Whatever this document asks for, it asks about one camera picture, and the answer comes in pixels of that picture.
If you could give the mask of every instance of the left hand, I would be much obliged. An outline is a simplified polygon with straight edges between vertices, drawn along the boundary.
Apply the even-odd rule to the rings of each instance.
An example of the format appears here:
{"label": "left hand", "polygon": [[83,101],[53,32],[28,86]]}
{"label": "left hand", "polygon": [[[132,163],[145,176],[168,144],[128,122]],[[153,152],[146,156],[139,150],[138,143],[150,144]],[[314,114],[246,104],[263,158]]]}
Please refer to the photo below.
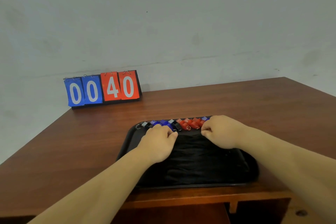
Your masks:
{"label": "left hand", "polygon": [[149,157],[153,164],[162,162],[168,158],[173,150],[177,136],[178,133],[173,133],[168,126],[157,124],[147,130],[147,133],[141,138],[137,149]]}

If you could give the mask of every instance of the red whistle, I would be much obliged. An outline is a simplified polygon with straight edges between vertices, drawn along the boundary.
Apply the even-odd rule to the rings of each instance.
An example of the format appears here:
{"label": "red whistle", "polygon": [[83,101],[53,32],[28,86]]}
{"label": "red whistle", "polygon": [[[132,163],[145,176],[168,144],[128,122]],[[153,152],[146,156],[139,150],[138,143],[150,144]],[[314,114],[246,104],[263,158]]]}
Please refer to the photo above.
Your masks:
{"label": "red whistle", "polygon": [[205,122],[204,120],[202,120],[201,118],[193,118],[192,121],[196,122],[196,124],[200,127],[203,126],[203,123]]}
{"label": "red whistle", "polygon": [[184,120],[189,126],[191,126],[192,128],[195,128],[195,129],[199,129],[200,127],[197,125],[196,122],[194,122],[193,120],[190,120],[188,118],[185,118]]}
{"label": "red whistle", "polygon": [[184,130],[191,130],[191,127],[185,123],[184,120],[178,119],[176,122],[179,123]]}

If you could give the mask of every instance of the tabletop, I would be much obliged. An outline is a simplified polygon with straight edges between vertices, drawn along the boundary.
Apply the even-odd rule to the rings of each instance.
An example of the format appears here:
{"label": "tabletop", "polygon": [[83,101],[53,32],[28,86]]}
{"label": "tabletop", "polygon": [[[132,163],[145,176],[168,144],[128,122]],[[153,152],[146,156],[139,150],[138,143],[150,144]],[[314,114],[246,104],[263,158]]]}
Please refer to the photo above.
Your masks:
{"label": "tabletop", "polygon": [[[336,98],[288,78],[144,92],[139,102],[69,110],[0,165],[0,217],[37,215],[115,162],[133,125],[224,114],[336,158]],[[123,208],[290,197],[260,166],[244,186],[141,190]]]}

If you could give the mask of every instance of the white wall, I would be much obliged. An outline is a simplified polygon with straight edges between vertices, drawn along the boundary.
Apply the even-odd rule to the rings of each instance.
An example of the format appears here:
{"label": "white wall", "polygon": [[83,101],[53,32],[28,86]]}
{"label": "white wall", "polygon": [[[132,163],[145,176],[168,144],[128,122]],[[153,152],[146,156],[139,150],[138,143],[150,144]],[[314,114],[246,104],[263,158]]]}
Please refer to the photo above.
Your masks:
{"label": "white wall", "polygon": [[64,77],[137,69],[148,91],[287,76],[336,96],[335,12],[336,0],[0,0],[0,163],[68,110]]}

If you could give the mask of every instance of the red number card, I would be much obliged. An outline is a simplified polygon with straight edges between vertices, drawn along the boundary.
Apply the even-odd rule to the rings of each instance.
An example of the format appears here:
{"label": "red number card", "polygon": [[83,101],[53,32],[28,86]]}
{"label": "red number card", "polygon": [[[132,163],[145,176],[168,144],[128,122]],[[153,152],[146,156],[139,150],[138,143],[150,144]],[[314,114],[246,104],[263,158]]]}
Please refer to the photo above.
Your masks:
{"label": "red number card", "polygon": [[105,101],[122,99],[117,72],[101,73],[100,77]]}
{"label": "red number card", "polygon": [[139,89],[135,71],[119,72],[121,99],[137,99],[139,98]]}

